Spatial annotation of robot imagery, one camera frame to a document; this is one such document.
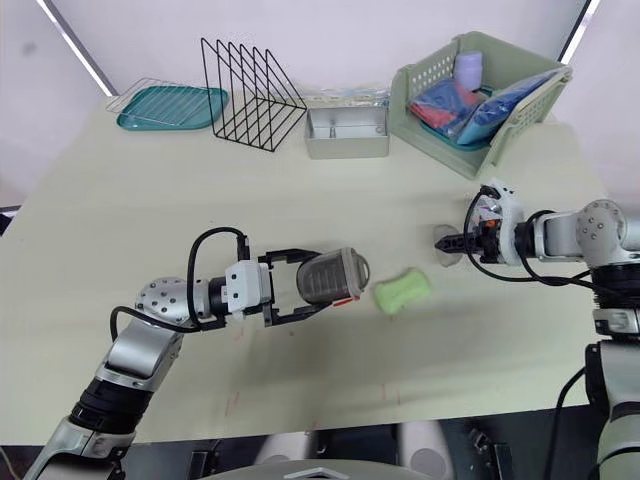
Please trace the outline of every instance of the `plastic bag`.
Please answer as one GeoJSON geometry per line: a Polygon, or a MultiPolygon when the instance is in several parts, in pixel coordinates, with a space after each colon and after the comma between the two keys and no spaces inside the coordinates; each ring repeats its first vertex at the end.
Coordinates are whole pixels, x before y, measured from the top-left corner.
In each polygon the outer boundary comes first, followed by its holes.
{"type": "Polygon", "coordinates": [[[458,145],[470,145],[491,138],[511,115],[520,100],[559,71],[560,69],[548,70],[527,77],[494,94],[476,109],[467,125],[460,132],[456,143],[458,145]]]}
{"type": "Polygon", "coordinates": [[[454,140],[482,97],[445,78],[409,102],[409,110],[427,126],[454,140]]]}

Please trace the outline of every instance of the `blue cloth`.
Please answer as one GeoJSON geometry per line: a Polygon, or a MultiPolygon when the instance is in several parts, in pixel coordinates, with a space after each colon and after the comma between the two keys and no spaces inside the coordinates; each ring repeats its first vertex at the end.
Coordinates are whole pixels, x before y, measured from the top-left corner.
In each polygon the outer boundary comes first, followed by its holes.
{"type": "Polygon", "coordinates": [[[525,78],[485,100],[462,129],[456,143],[458,145],[470,145],[495,135],[520,100],[532,93],[557,72],[558,69],[554,69],[525,78]]]}

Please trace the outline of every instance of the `black cable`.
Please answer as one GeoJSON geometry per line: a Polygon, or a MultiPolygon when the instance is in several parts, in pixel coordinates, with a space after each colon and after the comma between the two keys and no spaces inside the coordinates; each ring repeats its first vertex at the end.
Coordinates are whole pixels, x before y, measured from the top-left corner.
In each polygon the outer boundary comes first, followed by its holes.
{"type": "MultiPolygon", "coordinates": [[[[538,218],[540,218],[543,215],[547,215],[549,213],[554,213],[551,210],[540,210],[538,212],[535,212],[533,215],[531,215],[524,226],[524,231],[525,232],[529,232],[531,229],[531,226],[533,224],[533,222],[535,220],[537,220],[538,218]]],[[[605,287],[601,287],[599,285],[596,285],[592,282],[586,282],[584,280],[580,280],[580,278],[582,278],[580,275],[575,276],[575,277],[543,277],[540,276],[538,273],[536,273],[533,268],[531,267],[531,265],[529,264],[529,260],[527,259],[527,256],[525,254],[524,248],[517,248],[518,251],[518,256],[520,257],[520,260],[522,261],[522,266],[524,267],[524,269],[527,271],[527,273],[529,275],[531,275],[532,278],[534,278],[535,280],[537,280],[538,282],[544,284],[544,285],[549,285],[551,287],[563,287],[565,285],[577,285],[579,287],[584,287],[584,288],[588,288],[590,290],[592,290],[593,292],[597,293],[597,294],[604,294],[604,295],[613,295],[613,296],[624,296],[622,295],[620,292],[616,292],[615,290],[611,290],[609,288],[605,288],[605,287]]]]}
{"type": "Polygon", "coordinates": [[[203,234],[201,234],[198,238],[196,238],[195,242],[191,246],[191,250],[189,251],[189,260],[187,263],[187,308],[189,309],[189,319],[194,327],[181,327],[179,325],[172,325],[170,323],[163,322],[156,318],[150,317],[138,310],[135,310],[130,307],[119,306],[114,308],[111,311],[111,316],[109,319],[109,330],[111,332],[111,340],[115,341],[118,338],[118,314],[126,313],[135,317],[139,320],[150,323],[151,325],[155,325],[158,327],[162,327],[167,330],[171,330],[173,332],[178,333],[193,333],[200,332],[203,330],[202,322],[198,319],[198,313],[195,308],[195,301],[193,298],[193,289],[194,289],[194,277],[195,277],[195,269],[196,269],[196,256],[198,254],[198,249],[202,242],[204,242],[207,238],[218,234],[218,233],[233,233],[236,236],[237,242],[237,258],[240,260],[248,260],[250,258],[249,247],[247,246],[247,236],[242,233],[240,230],[233,227],[217,227],[207,230],[203,234]]]}
{"type": "Polygon", "coordinates": [[[484,273],[485,275],[491,278],[495,278],[496,280],[502,280],[503,282],[535,282],[537,281],[531,277],[505,277],[503,275],[498,275],[497,273],[493,273],[492,271],[484,268],[473,257],[473,253],[471,253],[471,245],[470,245],[471,242],[469,240],[469,224],[471,223],[471,215],[473,214],[473,210],[475,209],[476,204],[478,203],[478,200],[480,200],[480,197],[482,195],[486,195],[484,191],[484,187],[476,194],[475,197],[473,197],[473,200],[471,200],[471,204],[467,209],[467,214],[464,217],[464,225],[462,227],[462,240],[464,243],[464,251],[467,254],[467,257],[469,258],[469,261],[474,267],[476,267],[482,273],[484,273]]]}
{"type": "Polygon", "coordinates": [[[113,310],[111,310],[111,316],[109,317],[109,330],[111,332],[112,341],[115,341],[115,339],[118,338],[118,314],[119,313],[126,313],[139,320],[150,323],[151,325],[162,327],[166,330],[171,330],[172,332],[193,333],[193,332],[199,332],[201,330],[201,327],[198,327],[198,326],[181,327],[179,325],[171,325],[170,323],[166,323],[166,322],[163,322],[162,320],[158,320],[157,318],[153,318],[153,317],[150,317],[149,315],[145,315],[144,313],[139,312],[138,310],[135,310],[133,308],[120,305],[114,308],[113,310]]]}
{"type": "Polygon", "coordinates": [[[196,270],[196,256],[198,254],[198,249],[202,242],[204,242],[207,238],[216,235],[218,233],[233,233],[236,236],[236,241],[238,244],[237,257],[238,261],[240,260],[248,260],[250,257],[249,247],[247,247],[247,236],[242,233],[237,228],[232,227],[218,227],[212,228],[211,230],[207,230],[203,234],[201,234],[198,238],[196,238],[195,242],[191,246],[191,250],[189,251],[189,261],[187,262],[187,307],[189,309],[189,318],[193,323],[195,323],[200,330],[202,330],[202,323],[198,319],[198,313],[196,312],[195,301],[193,299],[193,287],[194,287],[194,276],[196,270]]]}
{"type": "Polygon", "coordinates": [[[569,381],[562,387],[560,390],[560,395],[558,396],[558,401],[556,402],[556,408],[553,412],[553,423],[551,424],[551,437],[549,438],[549,447],[547,450],[547,458],[544,463],[544,473],[542,475],[543,480],[551,480],[551,472],[553,470],[553,461],[555,459],[556,454],[556,444],[558,442],[558,432],[560,430],[560,413],[562,412],[562,406],[564,405],[564,400],[580,377],[584,375],[585,369],[582,367],[580,370],[576,372],[576,374],[569,379],[569,381]]]}
{"type": "MultiPolygon", "coordinates": [[[[487,191],[488,190],[483,186],[483,188],[473,198],[473,200],[471,201],[471,204],[469,205],[469,208],[467,209],[467,214],[465,215],[465,218],[464,218],[464,226],[462,227],[462,240],[463,240],[463,243],[464,243],[464,251],[467,254],[467,257],[469,258],[469,261],[471,262],[471,264],[474,267],[476,267],[479,271],[484,273],[485,275],[487,275],[487,276],[489,276],[491,278],[495,278],[496,280],[501,280],[503,282],[513,282],[513,283],[539,282],[540,281],[539,278],[546,279],[546,280],[548,280],[550,282],[553,282],[553,281],[556,281],[556,282],[568,281],[569,279],[566,278],[566,277],[540,277],[540,276],[537,276],[537,278],[536,278],[531,274],[530,274],[531,275],[530,277],[505,277],[503,275],[498,275],[497,273],[493,273],[492,271],[487,270],[482,265],[480,265],[480,263],[478,263],[478,261],[474,258],[473,253],[471,253],[471,245],[470,245],[471,241],[469,239],[469,224],[471,223],[471,215],[473,214],[473,210],[475,209],[476,204],[478,203],[478,200],[480,200],[480,197],[482,195],[487,195],[487,191]]],[[[579,273],[578,275],[572,277],[571,279],[572,280],[578,280],[580,278],[586,277],[589,274],[590,274],[590,272],[587,270],[587,271],[584,271],[582,273],[579,273]]]]}

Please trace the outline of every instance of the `teal tray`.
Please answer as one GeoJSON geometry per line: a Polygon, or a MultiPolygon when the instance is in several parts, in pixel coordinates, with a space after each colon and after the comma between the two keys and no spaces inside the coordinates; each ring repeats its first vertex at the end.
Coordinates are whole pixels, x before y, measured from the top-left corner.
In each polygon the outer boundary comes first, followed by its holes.
{"type": "Polygon", "coordinates": [[[215,122],[229,101],[229,94],[210,88],[153,86],[137,92],[118,115],[125,130],[196,130],[215,122]]]}

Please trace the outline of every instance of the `white wall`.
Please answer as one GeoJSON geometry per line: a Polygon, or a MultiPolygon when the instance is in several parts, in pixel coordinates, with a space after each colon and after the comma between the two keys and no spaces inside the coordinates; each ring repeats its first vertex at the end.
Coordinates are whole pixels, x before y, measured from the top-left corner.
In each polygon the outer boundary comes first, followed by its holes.
{"type": "Polygon", "coordinates": [[[34,0],[0,2],[0,206],[20,204],[101,92],[34,0]]]}
{"type": "Polygon", "coordinates": [[[469,30],[556,58],[584,0],[55,0],[122,91],[150,76],[203,83],[199,39],[269,48],[289,76],[332,87],[389,83],[469,30]]]}
{"type": "Polygon", "coordinates": [[[602,0],[554,112],[577,131],[615,199],[640,200],[640,2],[602,0]]]}

